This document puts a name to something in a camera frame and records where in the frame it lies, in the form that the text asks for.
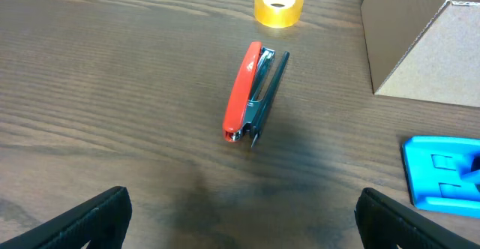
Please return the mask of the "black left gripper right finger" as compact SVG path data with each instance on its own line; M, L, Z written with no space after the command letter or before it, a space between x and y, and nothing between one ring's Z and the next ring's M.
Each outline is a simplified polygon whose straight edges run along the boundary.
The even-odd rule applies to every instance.
M365 249L479 249L371 187L358 198L355 222Z

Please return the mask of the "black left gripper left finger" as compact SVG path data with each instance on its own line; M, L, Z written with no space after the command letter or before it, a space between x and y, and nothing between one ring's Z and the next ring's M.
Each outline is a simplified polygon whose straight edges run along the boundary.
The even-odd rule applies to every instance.
M120 249L132 217L126 187L115 186L1 243L1 249Z

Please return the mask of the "blue plastic tape dispenser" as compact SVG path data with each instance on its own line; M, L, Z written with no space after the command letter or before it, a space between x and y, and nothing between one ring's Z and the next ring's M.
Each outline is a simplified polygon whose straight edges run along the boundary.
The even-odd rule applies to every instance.
M402 146L412 204L422 210L479 217L479 141L414 136Z

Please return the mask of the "brown cardboard box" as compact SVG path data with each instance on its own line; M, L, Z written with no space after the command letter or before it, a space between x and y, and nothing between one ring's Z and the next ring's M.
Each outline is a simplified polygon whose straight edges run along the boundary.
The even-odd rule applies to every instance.
M479 0L363 0L375 95L479 106Z

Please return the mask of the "red and black stapler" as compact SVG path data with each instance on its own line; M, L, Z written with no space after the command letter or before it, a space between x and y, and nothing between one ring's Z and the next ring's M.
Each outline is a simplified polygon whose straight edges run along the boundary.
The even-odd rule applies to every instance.
M263 134L289 57L290 53L284 52L264 96L260 97L275 60L275 51L259 41L250 44L238 69L223 118L226 141L235 143L248 135L252 146L257 143Z

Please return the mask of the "yellow adhesive tape roll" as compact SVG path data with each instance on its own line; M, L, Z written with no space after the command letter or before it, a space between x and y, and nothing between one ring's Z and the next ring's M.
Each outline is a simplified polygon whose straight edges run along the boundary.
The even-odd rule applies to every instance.
M254 0L254 17L264 26L282 29L295 25L304 0Z

